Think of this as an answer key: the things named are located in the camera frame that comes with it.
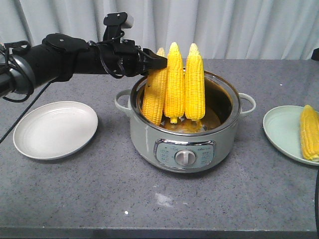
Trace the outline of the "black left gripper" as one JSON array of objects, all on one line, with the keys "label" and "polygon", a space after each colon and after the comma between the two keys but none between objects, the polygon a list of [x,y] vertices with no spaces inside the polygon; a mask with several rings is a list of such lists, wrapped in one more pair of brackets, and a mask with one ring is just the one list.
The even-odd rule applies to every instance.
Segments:
[{"label": "black left gripper", "polygon": [[148,48],[144,48],[141,55],[141,47],[136,46],[134,40],[124,39],[121,42],[112,42],[110,45],[114,56],[117,57],[115,63],[111,64],[111,73],[114,77],[147,75],[150,70],[167,67],[167,58],[155,54]]}]

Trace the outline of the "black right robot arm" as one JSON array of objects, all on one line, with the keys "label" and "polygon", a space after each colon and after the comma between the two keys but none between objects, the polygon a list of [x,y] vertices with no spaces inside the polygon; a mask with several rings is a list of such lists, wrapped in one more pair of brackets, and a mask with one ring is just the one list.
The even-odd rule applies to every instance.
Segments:
[{"label": "black right robot arm", "polygon": [[315,61],[319,61],[319,48],[316,48],[313,50],[311,59]]}]

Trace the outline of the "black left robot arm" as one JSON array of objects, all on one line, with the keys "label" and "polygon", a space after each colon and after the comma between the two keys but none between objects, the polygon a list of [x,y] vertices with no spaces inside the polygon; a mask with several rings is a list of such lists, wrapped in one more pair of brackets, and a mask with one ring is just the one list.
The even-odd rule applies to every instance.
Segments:
[{"label": "black left robot arm", "polygon": [[147,75],[150,70],[167,66],[167,59],[151,50],[141,49],[133,40],[122,40],[124,32],[110,39],[94,42],[61,33],[47,35],[40,45],[28,41],[0,45],[0,95],[24,95],[23,102],[34,89],[51,82],[67,82],[74,74]]}]

